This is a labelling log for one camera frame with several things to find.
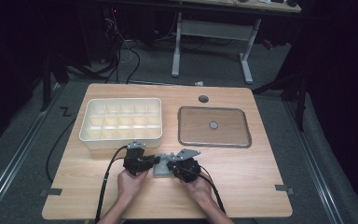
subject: metal plate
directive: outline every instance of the metal plate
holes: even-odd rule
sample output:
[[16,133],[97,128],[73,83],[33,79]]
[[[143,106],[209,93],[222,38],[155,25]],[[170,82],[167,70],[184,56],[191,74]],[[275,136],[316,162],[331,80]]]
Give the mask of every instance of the metal plate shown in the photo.
[[184,146],[250,147],[245,113],[237,108],[182,106],[178,140]]

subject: white desk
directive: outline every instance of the white desk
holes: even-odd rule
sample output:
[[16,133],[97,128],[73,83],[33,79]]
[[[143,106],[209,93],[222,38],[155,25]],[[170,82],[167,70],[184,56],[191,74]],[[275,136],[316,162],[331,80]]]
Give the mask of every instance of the white desk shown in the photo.
[[[295,12],[299,13],[301,8],[299,6],[289,7],[286,3],[260,3],[257,0],[249,0],[246,3],[234,3],[235,0],[183,0],[182,2],[202,3],[221,5],[222,7],[243,7],[261,10],[272,10],[281,12]],[[254,25],[234,25],[227,23],[207,22],[207,21],[192,21],[182,20],[182,13],[178,13],[177,30],[176,30],[176,45],[173,54],[172,62],[172,76],[178,77],[180,70],[180,42],[182,35],[197,35],[213,38],[224,38],[233,40],[246,41],[244,52],[239,55],[242,66],[242,72],[245,77],[245,82],[253,83],[252,74],[248,64],[248,57],[255,42],[255,37],[259,28],[261,20],[255,21]]]

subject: black cable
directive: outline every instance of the black cable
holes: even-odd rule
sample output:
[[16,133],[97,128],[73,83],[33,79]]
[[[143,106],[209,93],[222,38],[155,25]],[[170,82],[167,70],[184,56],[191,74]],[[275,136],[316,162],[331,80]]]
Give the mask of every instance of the black cable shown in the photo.
[[[203,168],[202,166],[200,166],[200,168],[202,168],[202,170],[204,170],[204,171],[206,172],[206,174],[207,174],[207,175],[209,176],[209,178],[211,179],[211,182],[213,183],[212,177],[211,177],[211,175],[208,173],[208,171],[207,171],[205,168]],[[255,224],[258,223],[254,218],[251,218],[251,220],[252,220]]]
[[118,57],[117,58],[117,65],[115,66],[115,68],[109,73],[109,75],[107,76],[106,80],[104,83],[108,83],[110,77],[115,73],[115,71],[118,71],[118,65],[120,64],[120,49],[118,50]]
[[226,213],[226,209],[225,209],[225,207],[224,207],[224,205],[223,205],[223,203],[222,203],[222,200],[220,199],[219,192],[217,191],[217,188],[216,188],[216,186],[214,185],[211,176],[208,174],[208,172],[207,172],[204,168],[202,168],[202,169],[204,169],[204,170],[207,172],[207,174],[208,174],[209,178],[211,178],[211,180],[208,179],[207,177],[203,176],[203,175],[196,174],[196,173],[194,173],[194,172],[192,172],[192,171],[189,171],[189,170],[187,170],[187,169],[184,169],[184,168],[181,168],[181,169],[182,169],[183,171],[186,171],[186,172],[191,173],[192,175],[197,175],[197,176],[201,177],[202,179],[204,179],[206,182],[208,182],[208,183],[211,185],[212,189],[213,189],[213,193],[214,193],[214,195],[216,196],[217,204],[219,205],[220,210],[222,210],[222,212]]
[[111,58],[110,63],[105,68],[95,71],[95,72],[89,70],[87,67],[83,66],[82,64],[79,64],[75,61],[72,61],[68,58],[63,57],[62,55],[58,55],[58,57],[65,64],[72,65],[76,70],[79,71],[79,72],[77,72],[77,71],[74,71],[67,67],[66,71],[68,73],[71,73],[76,76],[86,76],[86,77],[91,77],[91,78],[96,78],[96,79],[106,79],[106,77],[101,76],[101,74],[108,72],[111,69],[115,69],[115,67],[117,67],[119,65],[119,60],[117,59],[116,51],[121,48],[122,44],[123,44],[123,42],[117,42],[116,44],[109,46],[107,58],[108,59]]
[[[118,50],[118,62],[121,61],[121,49]],[[118,78],[118,65],[116,70],[116,84],[120,84],[119,78]]]
[[[135,44],[131,47],[128,47],[127,42],[130,42],[130,41],[135,42]],[[126,39],[125,42],[126,42],[126,48],[124,48],[124,49],[135,49],[138,46],[138,41],[136,39]]]
[[171,38],[167,38],[167,39],[164,39],[164,40],[155,41],[155,43],[158,44],[158,45],[160,45],[160,46],[162,46],[162,47],[170,47],[170,46],[175,45],[175,41],[171,41],[170,44],[161,44],[161,42],[168,42],[169,39],[171,39]]
[[201,48],[201,47],[203,46],[203,44],[204,44],[204,39],[202,38],[201,41],[200,41],[200,44],[199,44],[198,46],[196,46],[195,48],[193,48],[193,49],[185,48],[185,47],[183,46],[183,44],[181,44],[181,48],[182,48],[182,49],[185,49],[185,50],[196,50],[196,49]]
[[95,223],[98,223],[98,221],[100,220],[101,210],[103,208],[103,196],[106,189],[107,178],[109,177],[110,167],[112,166],[113,162],[116,161],[116,156],[118,152],[120,152],[124,148],[127,148],[127,146],[123,146],[116,151],[115,155],[113,155],[112,160],[109,162],[109,165],[106,169],[106,173],[103,177],[103,185],[101,187],[100,201],[98,201],[97,214],[95,215]]
[[218,46],[226,46],[226,45],[235,44],[235,43],[237,43],[237,42],[240,42],[239,40],[230,39],[230,40],[228,40],[226,43],[218,43],[218,42],[216,42],[216,41],[208,40],[207,38],[204,38],[204,41],[205,41],[205,43],[207,43],[207,44],[218,45]]
[[48,176],[48,180],[50,181],[50,183],[53,183],[53,179],[51,178],[51,175],[50,175],[50,171],[48,170],[48,164],[50,162],[50,158],[51,158],[51,155],[54,151],[54,149],[56,148],[56,146],[58,145],[58,143],[60,142],[60,140],[62,139],[63,135],[66,133],[66,131],[69,129],[69,127],[71,127],[72,124],[74,124],[76,119],[73,119],[69,124],[68,126],[66,126],[66,128],[62,131],[62,133],[60,134],[60,136],[57,138],[57,140],[55,141],[53,147],[51,148],[49,154],[48,154],[48,159],[46,160],[46,166],[45,166],[45,169],[46,169],[46,175]]
[[129,49],[129,51],[131,51],[132,53],[134,53],[134,54],[138,57],[138,63],[136,64],[135,69],[134,69],[134,70],[130,73],[130,75],[127,77],[126,84],[129,84],[131,76],[132,76],[132,75],[135,73],[135,71],[138,69],[139,63],[141,63],[141,57],[139,56],[139,54],[138,54],[137,52],[133,51],[132,49]]

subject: white plastic tray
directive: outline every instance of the white plastic tray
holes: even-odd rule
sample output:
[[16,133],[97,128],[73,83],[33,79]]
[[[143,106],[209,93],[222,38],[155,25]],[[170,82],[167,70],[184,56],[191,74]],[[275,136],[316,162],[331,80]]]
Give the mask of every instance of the white plastic tray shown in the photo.
[[119,148],[137,140],[158,147],[162,136],[158,98],[93,99],[87,104],[80,140],[89,149]]

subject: metal bracket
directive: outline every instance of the metal bracket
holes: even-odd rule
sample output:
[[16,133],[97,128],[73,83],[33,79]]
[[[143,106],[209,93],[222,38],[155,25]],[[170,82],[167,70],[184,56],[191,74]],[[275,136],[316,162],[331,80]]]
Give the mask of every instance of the metal bracket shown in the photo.
[[141,148],[141,147],[146,147],[146,144],[145,143],[138,143],[138,141],[133,140],[132,143],[129,143],[127,145],[127,149],[135,149],[135,148]]
[[201,154],[200,151],[183,148],[176,156],[172,156],[173,161],[185,161]]
[[46,197],[48,195],[57,195],[60,196],[62,193],[62,189],[42,189],[39,196]]
[[286,185],[275,185],[277,191],[286,191],[288,195],[295,194],[293,189],[289,189]]

